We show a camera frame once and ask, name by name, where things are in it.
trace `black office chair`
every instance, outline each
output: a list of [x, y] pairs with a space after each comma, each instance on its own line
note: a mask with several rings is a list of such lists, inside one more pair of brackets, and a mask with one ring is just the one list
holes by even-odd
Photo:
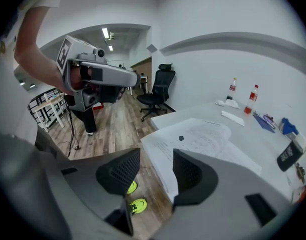
[[149, 105], [148, 108], [142, 108], [140, 112], [143, 110], [148, 110], [148, 113], [142, 117], [141, 121], [144, 122], [144, 118], [146, 118], [149, 114], [155, 113], [158, 116], [159, 111], [165, 111], [166, 109], [162, 109], [160, 105], [164, 104], [164, 102], [169, 98], [169, 86], [175, 76], [175, 71], [172, 69], [172, 64], [161, 64], [158, 66], [158, 71], [155, 74], [155, 81], [152, 88], [152, 93], [139, 95], [136, 98], [139, 102]]

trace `document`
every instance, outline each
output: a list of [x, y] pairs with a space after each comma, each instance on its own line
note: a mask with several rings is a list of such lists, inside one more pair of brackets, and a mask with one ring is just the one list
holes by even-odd
[[171, 201], [178, 194], [173, 173], [173, 149], [192, 151], [249, 168], [260, 175], [261, 167], [229, 138], [231, 130], [223, 124], [190, 118], [155, 131], [141, 139], [156, 173]]

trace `white table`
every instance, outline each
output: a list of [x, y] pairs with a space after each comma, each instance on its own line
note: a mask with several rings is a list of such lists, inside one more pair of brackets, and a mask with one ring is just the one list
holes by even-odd
[[[42, 104], [38, 105], [36, 108], [35, 108], [35, 113], [36, 113], [36, 116], [40, 122], [40, 126], [48, 133], [49, 130], [48, 130], [48, 126], [51, 125], [51, 123], [53, 123], [53, 121], [55, 120], [55, 118], [57, 119], [59, 125], [64, 128], [64, 124], [62, 123], [61, 119], [60, 119], [60, 114], [64, 113], [63, 109], [61, 108], [61, 105], [60, 105], [60, 100], [63, 98], [63, 94], [58, 94], [57, 97], [54, 97], [54, 98], [50, 98], [49, 100], [46, 99], [45, 102], [43, 102]], [[54, 105], [57, 104], [58, 107], [59, 107], [59, 111], [57, 112], [56, 108], [54, 107]], [[47, 123], [47, 124], [44, 124], [44, 122], [42, 121], [38, 111], [45, 108], [45, 107], [48, 107], [48, 106], [51, 106], [51, 109], [54, 113], [54, 117], [51, 118], [50, 122]]]
[[[148, 91], [148, 77], [146, 75], [141, 75], [141, 79], [145, 79], [145, 81], [146, 81], [146, 84], [145, 84], [146, 93], [149, 93], [149, 91]], [[128, 89], [129, 89], [129, 94], [133, 95], [132, 87], [128, 87]]]
[[148, 94], [149, 93], [149, 86], [148, 86], [148, 77], [146, 75], [141, 75], [141, 79], [145, 79], [145, 90], [146, 90], [146, 93]]
[[[290, 141], [278, 129], [275, 133], [262, 129], [252, 114], [244, 113], [245, 106], [242, 104], [239, 106], [241, 109], [218, 106], [212, 102], [152, 117], [151, 122], [156, 130], [189, 118], [204, 119], [228, 126], [232, 133], [229, 140], [262, 167], [261, 177], [264, 180], [291, 201], [293, 189], [302, 186], [302, 183], [296, 175], [294, 166], [282, 172], [277, 164], [277, 157]], [[245, 121], [245, 127], [222, 116], [222, 110], [242, 118]]]

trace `neon yellow shoe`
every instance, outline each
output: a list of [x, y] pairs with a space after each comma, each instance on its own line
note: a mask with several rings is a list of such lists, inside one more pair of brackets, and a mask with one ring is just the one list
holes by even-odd
[[131, 186], [128, 188], [128, 190], [127, 190], [126, 193], [127, 193], [127, 194], [131, 194], [131, 193], [133, 193], [137, 188], [138, 188], [138, 184], [137, 184], [136, 181], [133, 180]]
[[140, 198], [140, 199], [136, 199], [135, 201], [131, 202], [129, 205], [132, 207], [131, 215], [135, 215], [135, 214], [140, 214], [141, 212], [143, 212], [147, 208], [148, 203], [145, 199]]

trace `plastic bottle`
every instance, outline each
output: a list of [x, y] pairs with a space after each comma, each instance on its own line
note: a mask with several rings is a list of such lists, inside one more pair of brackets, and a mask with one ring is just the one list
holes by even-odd
[[246, 107], [244, 109], [244, 112], [246, 114], [248, 114], [248, 115], [252, 112], [254, 103], [257, 101], [258, 93], [259, 93], [259, 89], [258, 88], [259, 88], [259, 86], [256, 84], [254, 90], [251, 92], [251, 94], [249, 96], [247, 105], [246, 105]]
[[237, 78], [234, 77], [233, 82], [229, 86], [228, 95], [226, 97], [227, 100], [233, 100], [236, 88], [237, 88]]

